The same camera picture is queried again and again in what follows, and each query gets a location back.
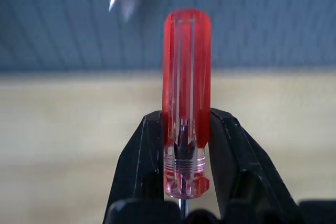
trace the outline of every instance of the wooden surface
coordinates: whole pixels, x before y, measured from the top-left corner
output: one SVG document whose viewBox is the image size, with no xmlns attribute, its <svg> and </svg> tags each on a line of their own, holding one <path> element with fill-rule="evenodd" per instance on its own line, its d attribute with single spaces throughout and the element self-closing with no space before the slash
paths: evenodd
<svg viewBox="0 0 336 224">
<path fill-rule="evenodd" d="M 0 223 L 101 223 L 122 148 L 160 107 L 159 76 L 2 79 Z M 214 75 L 212 107 L 240 120 L 295 200 L 336 198 L 336 74 Z M 213 189 L 191 207 L 218 214 Z"/>
</svg>

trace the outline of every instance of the metal shaft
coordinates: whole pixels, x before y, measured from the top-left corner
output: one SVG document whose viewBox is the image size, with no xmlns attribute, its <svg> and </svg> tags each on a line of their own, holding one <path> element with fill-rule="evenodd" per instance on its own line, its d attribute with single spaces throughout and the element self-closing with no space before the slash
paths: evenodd
<svg viewBox="0 0 336 224">
<path fill-rule="evenodd" d="M 181 219 L 185 219 L 189 214 L 189 200 L 179 199 L 178 203 L 181 210 Z"/>
</svg>

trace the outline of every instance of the beige surface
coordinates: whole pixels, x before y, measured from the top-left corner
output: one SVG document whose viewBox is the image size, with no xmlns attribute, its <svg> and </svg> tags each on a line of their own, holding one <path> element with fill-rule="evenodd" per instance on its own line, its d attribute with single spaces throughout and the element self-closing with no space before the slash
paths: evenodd
<svg viewBox="0 0 336 224">
<path fill-rule="evenodd" d="M 227 74 L 212 90 L 295 200 L 336 197 L 336 74 Z M 155 76 L 2 79 L 0 223 L 100 223 L 122 148 L 160 106 Z M 191 205 L 218 213 L 213 186 Z"/>
</svg>

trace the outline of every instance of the red plastic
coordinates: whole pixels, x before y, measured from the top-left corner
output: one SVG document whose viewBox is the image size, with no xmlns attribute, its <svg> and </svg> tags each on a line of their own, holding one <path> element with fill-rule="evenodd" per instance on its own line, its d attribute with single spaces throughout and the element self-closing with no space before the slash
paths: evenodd
<svg viewBox="0 0 336 224">
<path fill-rule="evenodd" d="M 210 85 L 210 19 L 194 9 L 173 12 L 164 25 L 162 115 L 165 191 L 175 198 L 196 198 L 209 188 L 203 170 Z"/>
</svg>

